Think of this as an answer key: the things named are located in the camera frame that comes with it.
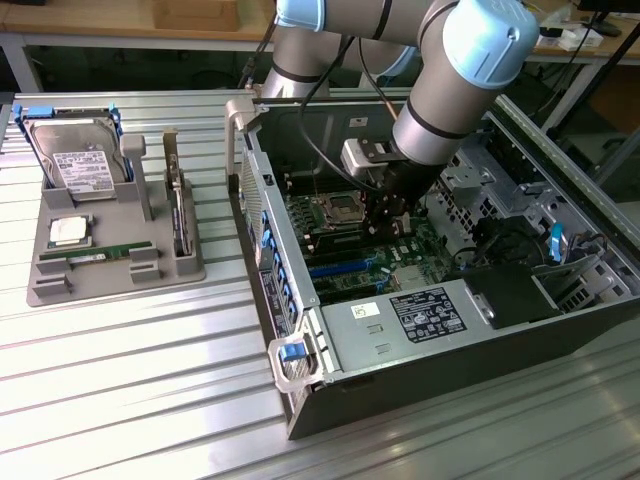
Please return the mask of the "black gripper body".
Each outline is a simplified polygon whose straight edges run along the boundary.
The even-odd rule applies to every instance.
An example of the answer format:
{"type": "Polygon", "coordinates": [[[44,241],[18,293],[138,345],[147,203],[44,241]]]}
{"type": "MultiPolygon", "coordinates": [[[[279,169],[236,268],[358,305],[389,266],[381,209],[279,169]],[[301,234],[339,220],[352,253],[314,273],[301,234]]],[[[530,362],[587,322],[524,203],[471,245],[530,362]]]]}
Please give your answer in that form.
{"type": "Polygon", "coordinates": [[[443,165],[423,165],[410,160],[390,162],[383,174],[382,190],[416,203],[440,178],[443,165]]]}

